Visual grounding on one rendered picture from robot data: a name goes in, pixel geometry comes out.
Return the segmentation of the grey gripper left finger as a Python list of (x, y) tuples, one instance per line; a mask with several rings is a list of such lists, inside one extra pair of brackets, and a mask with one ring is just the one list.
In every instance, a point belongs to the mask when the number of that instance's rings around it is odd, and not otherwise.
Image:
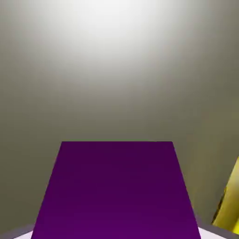
[(3, 239), (30, 239), (34, 225), (26, 225), (23, 227), (12, 229), (3, 234)]

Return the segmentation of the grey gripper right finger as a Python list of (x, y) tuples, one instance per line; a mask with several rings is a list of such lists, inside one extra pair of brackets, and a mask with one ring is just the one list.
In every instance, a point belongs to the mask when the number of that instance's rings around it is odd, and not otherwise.
[(228, 230), (210, 225), (195, 216), (201, 239), (239, 239), (239, 235)]

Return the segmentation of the small purple cube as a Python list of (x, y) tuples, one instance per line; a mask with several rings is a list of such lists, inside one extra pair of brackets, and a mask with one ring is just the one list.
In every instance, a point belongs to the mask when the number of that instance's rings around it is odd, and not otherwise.
[(173, 143), (62, 142), (31, 239), (201, 239)]

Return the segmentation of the large yellow box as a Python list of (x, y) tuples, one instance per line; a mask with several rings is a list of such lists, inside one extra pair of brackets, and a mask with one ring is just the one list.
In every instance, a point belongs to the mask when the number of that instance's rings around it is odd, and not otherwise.
[(224, 189), (212, 224), (239, 235), (239, 157)]

